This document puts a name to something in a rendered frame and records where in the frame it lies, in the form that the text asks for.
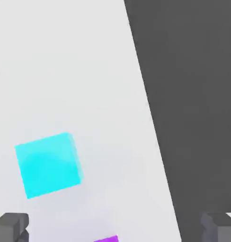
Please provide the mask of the small cyan cube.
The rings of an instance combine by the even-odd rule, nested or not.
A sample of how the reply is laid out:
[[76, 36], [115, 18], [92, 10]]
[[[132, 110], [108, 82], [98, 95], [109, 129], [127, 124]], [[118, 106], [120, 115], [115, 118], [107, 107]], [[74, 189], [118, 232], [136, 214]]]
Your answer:
[[68, 132], [16, 145], [15, 151], [28, 199], [79, 185], [84, 178]]

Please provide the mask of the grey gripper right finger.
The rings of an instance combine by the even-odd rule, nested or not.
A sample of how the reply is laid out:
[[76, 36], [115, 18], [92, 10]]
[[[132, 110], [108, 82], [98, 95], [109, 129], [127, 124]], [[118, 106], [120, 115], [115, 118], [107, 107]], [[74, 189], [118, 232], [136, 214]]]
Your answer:
[[231, 217], [226, 213], [203, 213], [201, 242], [231, 242]]

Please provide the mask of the small purple cube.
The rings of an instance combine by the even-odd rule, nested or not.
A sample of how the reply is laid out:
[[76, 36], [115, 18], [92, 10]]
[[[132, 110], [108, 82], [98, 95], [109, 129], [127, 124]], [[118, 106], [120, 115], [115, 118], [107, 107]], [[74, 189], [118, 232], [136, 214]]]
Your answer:
[[118, 235], [113, 235], [107, 238], [99, 239], [94, 242], [119, 242]]

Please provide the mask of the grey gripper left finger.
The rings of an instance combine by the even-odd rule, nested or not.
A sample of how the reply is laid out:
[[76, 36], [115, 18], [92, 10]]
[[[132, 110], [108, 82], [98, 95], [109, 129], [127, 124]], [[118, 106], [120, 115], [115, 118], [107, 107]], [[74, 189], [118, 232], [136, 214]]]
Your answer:
[[29, 215], [4, 213], [0, 217], [0, 242], [29, 242]]

